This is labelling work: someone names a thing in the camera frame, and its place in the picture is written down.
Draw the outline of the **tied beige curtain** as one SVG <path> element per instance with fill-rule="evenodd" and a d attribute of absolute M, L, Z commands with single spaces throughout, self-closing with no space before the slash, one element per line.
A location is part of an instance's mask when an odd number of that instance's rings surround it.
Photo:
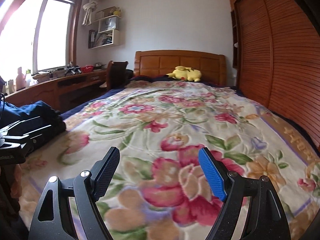
<path fill-rule="evenodd" d="M 84 19 L 82 25 L 92 24 L 92 13 L 97 8 L 99 0 L 88 0 L 88 3 L 83 5 L 83 10 L 85 11 Z"/>

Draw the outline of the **yellow Pikachu plush toy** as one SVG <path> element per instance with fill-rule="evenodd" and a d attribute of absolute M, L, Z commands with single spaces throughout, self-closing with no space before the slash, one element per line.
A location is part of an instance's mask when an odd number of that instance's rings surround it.
<path fill-rule="evenodd" d="M 180 81 L 200 82 L 202 74 L 199 70 L 191 67 L 177 66 L 167 76 Z"/>

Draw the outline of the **black device on desk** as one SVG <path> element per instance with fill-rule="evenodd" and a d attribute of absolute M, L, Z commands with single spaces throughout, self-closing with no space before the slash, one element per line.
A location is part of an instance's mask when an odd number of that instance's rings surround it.
<path fill-rule="evenodd" d="M 65 71 L 65 77 L 70 75 L 81 74 L 81 68 L 79 66 L 67 66 Z"/>

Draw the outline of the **window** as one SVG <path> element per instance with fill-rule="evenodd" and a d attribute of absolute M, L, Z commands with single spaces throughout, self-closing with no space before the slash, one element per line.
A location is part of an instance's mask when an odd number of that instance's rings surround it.
<path fill-rule="evenodd" d="M 82 0 L 25 0 L 1 32 L 1 78 L 35 75 L 76 62 Z"/>

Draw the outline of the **floral bed blanket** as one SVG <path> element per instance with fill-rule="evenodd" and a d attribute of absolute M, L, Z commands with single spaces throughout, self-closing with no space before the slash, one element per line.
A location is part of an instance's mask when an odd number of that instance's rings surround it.
<path fill-rule="evenodd" d="M 292 239 L 319 211 L 319 157 L 290 124 L 229 88 L 132 81 L 63 116 L 67 131 L 22 165 L 29 226 L 51 176 L 77 176 L 112 146 L 120 163 L 99 212 L 114 239 L 204 239 L 222 203 L 197 159 L 201 148 L 241 176 L 268 176 Z"/>

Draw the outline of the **wooden louvered wardrobe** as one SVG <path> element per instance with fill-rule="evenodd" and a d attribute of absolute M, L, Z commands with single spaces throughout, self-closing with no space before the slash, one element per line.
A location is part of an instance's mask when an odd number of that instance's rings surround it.
<path fill-rule="evenodd" d="M 244 95 L 319 145 L 319 34 L 295 0 L 230 0 Z"/>

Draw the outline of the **wooden bed headboard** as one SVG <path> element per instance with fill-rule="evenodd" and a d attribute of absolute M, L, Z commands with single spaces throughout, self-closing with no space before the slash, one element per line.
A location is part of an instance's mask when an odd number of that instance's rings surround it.
<path fill-rule="evenodd" d="M 202 82 L 227 85 L 224 55 L 191 50 L 149 50 L 135 54 L 135 76 L 158 77 L 173 72 L 175 67 L 191 67 L 201 72 Z"/>

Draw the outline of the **white wall shelf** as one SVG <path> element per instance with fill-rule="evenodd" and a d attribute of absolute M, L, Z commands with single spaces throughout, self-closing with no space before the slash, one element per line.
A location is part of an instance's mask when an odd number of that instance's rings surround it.
<path fill-rule="evenodd" d="M 94 14 L 88 35 L 88 48 L 103 48 L 120 44 L 120 7 L 109 7 Z"/>

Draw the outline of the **wooden desk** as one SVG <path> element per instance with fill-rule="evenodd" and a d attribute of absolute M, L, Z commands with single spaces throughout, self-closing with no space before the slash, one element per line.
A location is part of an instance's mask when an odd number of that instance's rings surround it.
<path fill-rule="evenodd" d="M 17 107 L 43 101 L 53 109 L 65 112 L 99 92 L 106 81 L 106 70 L 71 75 L 19 90 L 5 100 Z"/>

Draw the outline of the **black clothing pile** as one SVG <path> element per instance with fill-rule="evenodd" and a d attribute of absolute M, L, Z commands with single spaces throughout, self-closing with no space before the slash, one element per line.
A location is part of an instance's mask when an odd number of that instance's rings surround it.
<path fill-rule="evenodd" d="M 26 154 L 26 156 L 28 156 L 65 130 L 66 124 L 63 122 L 61 116 L 58 115 L 52 119 L 44 119 L 37 116 L 20 121 L 11 131 L 13 135 L 17 136 L 29 135 L 28 138 L 31 143 L 31 149 Z"/>

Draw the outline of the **red basket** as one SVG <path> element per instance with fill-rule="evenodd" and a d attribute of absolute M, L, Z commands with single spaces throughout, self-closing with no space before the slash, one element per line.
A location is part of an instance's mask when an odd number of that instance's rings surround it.
<path fill-rule="evenodd" d="M 82 73 L 91 73 L 94 70 L 94 66 L 93 65 L 86 65 L 84 67 L 80 68 Z"/>

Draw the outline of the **pink bottle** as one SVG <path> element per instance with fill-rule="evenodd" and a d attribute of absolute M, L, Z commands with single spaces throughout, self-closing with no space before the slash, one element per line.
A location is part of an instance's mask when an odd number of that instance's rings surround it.
<path fill-rule="evenodd" d="M 17 69 L 17 77 L 16 77 L 16 90 L 22 90 L 26 87 L 25 75 L 22 73 L 22 67 L 18 67 Z"/>

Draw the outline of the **blue suit jacket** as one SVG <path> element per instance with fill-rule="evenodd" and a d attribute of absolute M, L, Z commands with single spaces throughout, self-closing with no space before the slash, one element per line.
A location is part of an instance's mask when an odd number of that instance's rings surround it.
<path fill-rule="evenodd" d="M 1 128 L 16 121 L 28 120 L 38 116 L 49 124 L 62 120 L 58 111 L 41 100 L 21 107 L 1 100 Z"/>

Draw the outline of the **dark wooden chair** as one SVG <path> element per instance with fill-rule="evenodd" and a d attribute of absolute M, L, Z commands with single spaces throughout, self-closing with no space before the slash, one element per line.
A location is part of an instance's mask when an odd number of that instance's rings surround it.
<path fill-rule="evenodd" d="M 127 61 L 116 62 L 110 61 L 106 68 L 106 88 L 107 91 L 112 89 L 123 88 L 134 77 L 134 72 L 127 69 Z"/>

